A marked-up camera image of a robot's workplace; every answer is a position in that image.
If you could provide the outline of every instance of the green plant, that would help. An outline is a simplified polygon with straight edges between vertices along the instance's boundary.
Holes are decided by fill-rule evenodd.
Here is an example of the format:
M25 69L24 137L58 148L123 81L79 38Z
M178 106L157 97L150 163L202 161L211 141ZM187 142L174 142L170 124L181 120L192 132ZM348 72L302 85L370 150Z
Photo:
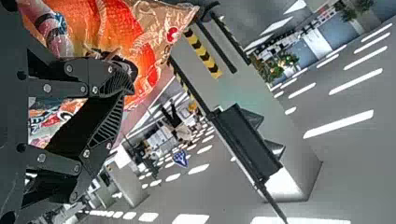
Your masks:
M353 21L356 18L358 18L358 13L356 13L355 9L350 8L350 7L345 7L342 10L342 13L343 14L341 15L341 17L342 17L343 21Z
M335 11L337 11L337 12L342 11L346 7L346 5L342 1L336 2L333 6L334 6Z
M279 55L280 62L278 63L280 66L293 67L300 59L295 55L288 52L283 52Z
M359 12L365 12L370 10L370 7L374 5L374 0L358 0L356 3L356 9Z

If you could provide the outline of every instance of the plastic bag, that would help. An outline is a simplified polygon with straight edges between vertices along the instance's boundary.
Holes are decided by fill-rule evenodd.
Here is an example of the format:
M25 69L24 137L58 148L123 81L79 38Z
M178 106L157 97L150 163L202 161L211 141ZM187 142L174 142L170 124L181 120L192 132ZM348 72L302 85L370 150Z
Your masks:
M59 58L113 53L138 68L135 95L125 109L138 105L156 85L172 46L189 25L198 7L167 5L152 0L17 0L24 26ZM71 116L84 100L65 100L55 111L36 108L30 122L36 127L62 123L62 108Z

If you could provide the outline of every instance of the ceiling light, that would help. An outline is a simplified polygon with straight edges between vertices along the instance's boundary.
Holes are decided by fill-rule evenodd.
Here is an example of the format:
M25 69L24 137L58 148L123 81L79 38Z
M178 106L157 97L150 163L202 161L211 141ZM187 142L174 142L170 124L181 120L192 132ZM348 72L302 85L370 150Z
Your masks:
M206 215L180 214L173 220L172 224L205 224L208 219L209 216Z
M184 92L184 94L181 95L180 98L178 98L178 99L175 101L175 105L180 104L180 103L184 100L184 98L186 98L186 97L188 97L188 96L189 96L189 95L188 95L186 92Z
M158 213L143 213L143 215L140 216L139 221L153 222L157 217L158 217Z
M337 50L331 52L330 54L328 54L328 55L326 56L326 58L331 58L333 55L335 55L336 53L338 53L338 52L340 52L341 50L345 49L346 47L347 47L347 45L344 45L343 47L341 47L341 48L339 48L339 49L337 49Z
M196 145L196 144L194 144L194 145L192 145L192 146L188 147L188 148L187 148L187 150L188 150L188 151L190 151L190 150L192 150L192 149L195 149L196 147L197 147L197 145Z
M296 111L296 109L297 109L296 106L295 106L295 107L292 107L292 108L286 110L286 111L285 111L285 114L286 114L286 115L292 114L292 113L294 113L294 111Z
M332 62L333 60L337 59L339 56L340 56L339 54L336 54L336 55L332 56L331 58L325 60L323 63L318 64L317 68L323 67L324 65L326 65L326 64Z
M180 174L169 175L169 176L165 179L165 182L174 181L174 180L178 179L179 177L180 177Z
M106 217L113 217L113 215L114 215L114 211L109 211L107 212Z
M285 93L285 92L283 92L283 91L278 92L277 94L275 94L274 98L277 98L277 97L283 95L283 93Z
M271 88L270 91L274 91L274 90L276 90L277 88L279 88L281 86L282 86L282 83L279 83L276 86L274 86L273 88Z
M212 145L207 146L207 147L203 147L203 148L199 149L199 151L197 151L197 154L199 155L201 153L204 153L204 152L210 150L212 147L213 147Z
M158 112L154 115L154 118L156 119L156 118L158 118L159 116L161 116L162 114L163 114L162 111L158 111Z
M215 131L215 130L212 130L212 131L207 132L207 133L205 134L205 136L208 136L208 135L212 134L214 131Z
M370 53L370 54L368 54L368 55L366 55L366 56L364 56L364 57L358 59L358 60L355 61L354 63L350 63L349 65L347 65L347 66L344 68L344 70L346 71L346 70L348 70L348 69L350 69L350 68L355 67L356 65L358 65L358 64L360 64L360 63L364 63L365 61L367 61L367 60L373 58L374 56L376 56L376 55L378 55L378 54L384 52L385 50L387 50L387 48L388 48L388 46L385 46L385 47L382 48L382 49L378 49L378 50L376 50L376 51L374 51L374 52L372 52L372 53Z
M375 71L373 71L373 72L371 72L369 74L366 74L364 76L355 78L352 81L349 81L349 82L347 82L347 83L345 83L345 84L343 84L343 85L341 85L341 86L339 86L337 88L332 89L329 92L329 95L334 95L337 92L340 92L340 91L346 90L346 89L348 89L350 87L353 87L353 86L355 86L355 85L357 85L357 84L359 84L359 83L361 83L361 82L363 82L363 81L365 81L365 80L367 80L369 78L376 77L379 74L381 74L383 71L384 71L384 69L380 68L380 69L377 69L377 70L375 70Z
M280 27L286 25L289 21L291 21L293 17L288 17L285 20L282 21L277 21L273 24L271 24L265 31L263 31L260 35L265 35L267 33L273 32L276 29L279 29Z
M173 165L175 165L174 162L169 162L168 164L165 165L165 168L172 167Z
M194 167L194 168L189 170L189 175L194 175L194 174L200 173L200 172L206 170L207 167L209 167L209 164L205 164L205 165L200 165L200 166Z
M280 89L283 90L283 89L287 88L289 85L291 85L291 83L293 83L293 82L295 82L295 81L297 81L297 78L294 78L294 79L290 80L289 82L283 84L283 85L280 87Z
M298 90L298 91L295 91L294 93L292 93L290 96L289 96L289 99L292 99L292 98L294 98L294 97L296 97L296 96L298 96L298 95L300 95L300 94L302 94L302 93L304 93L304 92L306 92L306 91L309 91L309 90L311 90L312 88L314 88L315 86L317 85L317 83L312 83L312 84L310 84L310 85L308 85L308 86L306 86L306 87L304 87L304 88L302 88L302 89L300 89L300 90Z
M359 113L357 115L354 115L354 116L351 116L351 117L348 117L345 119L340 119L340 120L320 126L315 129L311 129L304 134L304 139L310 138L310 137L315 137L315 136L318 136L323 133L328 133L328 132L355 124L355 123L365 121L367 119L371 119L373 117L373 115L374 115L374 110L368 110L366 112Z
M372 45L374 45L374 44L376 44L376 43L378 43L378 42L384 40L384 39L387 38L388 36L390 36L390 33L387 33L387 34L385 34L385 35L381 35L379 38L377 38L377 39L373 40L372 42L367 43L367 44L364 45L363 47L361 47L361 48L355 50L354 54L360 53L360 52L364 51L365 49L370 48Z
M202 143L206 143L207 141L209 141L210 139L214 138L215 135L210 135L207 138L204 138L204 140L202 140Z
M155 180L155 181L151 182L151 184L149 184L149 186L150 187L155 187L155 186L161 184L161 182L163 182L161 179Z
M113 215L113 217L114 217L114 218L120 218L120 217L122 217L122 215L123 215L123 212L116 212L116 213Z
M123 219L125 220L131 220L136 216L135 212L127 212L125 213L125 215L123 216Z
M266 36L264 36L264 37L262 37L262 38L260 38L260 39L257 39L257 40L255 40L255 41L251 42L249 45L247 45L247 47L244 48L244 51L250 50L250 49L252 49L252 48L254 48L254 47L256 47L256 46L258 46L258 45L264 43L264 42L267 41L271 36L273 36L273 34L266 35Z
M384 32L385 30L387 30L390 26L392 26L393 24L390 23L384 27L382 27L381 29L379 29L378 31L372 33L371 35L367 35L367 37L364 37L363 40L361 41L361 43L366 42L367 40L371 39L372 37L379 35L380 33Z
M298 0L295 2L283 15L289 14L293 11L297 11L306 7L306 2L304 0Z

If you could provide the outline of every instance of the person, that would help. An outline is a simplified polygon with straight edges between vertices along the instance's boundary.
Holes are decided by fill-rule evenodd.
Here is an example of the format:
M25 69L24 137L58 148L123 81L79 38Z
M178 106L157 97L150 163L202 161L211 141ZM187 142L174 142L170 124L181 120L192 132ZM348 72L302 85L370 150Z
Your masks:
M163 125L165 125L169 129L169 131L172 132L178 142L192 145L192 132L190 128L187 127L187 125L184 124L181 118L178 116L174 101L171 99L170 102L172 106L172 116L168 113L168 111L166 111L163 106L161 108L161 111L171 125L168 125L166 122L164 122Z

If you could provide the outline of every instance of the screw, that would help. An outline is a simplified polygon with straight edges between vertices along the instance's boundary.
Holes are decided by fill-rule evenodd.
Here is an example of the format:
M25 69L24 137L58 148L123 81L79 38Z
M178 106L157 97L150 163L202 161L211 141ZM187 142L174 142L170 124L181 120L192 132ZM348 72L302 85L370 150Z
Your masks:
M43 87L43 90L46 93L50 93L50 91L52 90L52 87L50 86L50 84L45 84Z
M76 165L74 168L74 172L78 173L79 172L79 165Z
M46 158L47 158L46 154L40 154L37 157L37 161L40 163L44 163L44 161L46 161Z
M85 149L85 151L84 151L84 153L82 154L82 156L84 157L84 158L89 158L90 157L90 151L88 150L88 149Z
M67 71L68 73L73 72L73 66L70 65L70 64L68 64L68 65L66 66L66 71Z
M72 196L70 196L70 199L71 199L72 201L75 201L75 200L77 199L77 197L78 197L78 194L77 194L76 192L74 192L74 193L72 194Z
M97 88L97 87L92 87L92 92L93 92L94 94L98 93L98 88Z

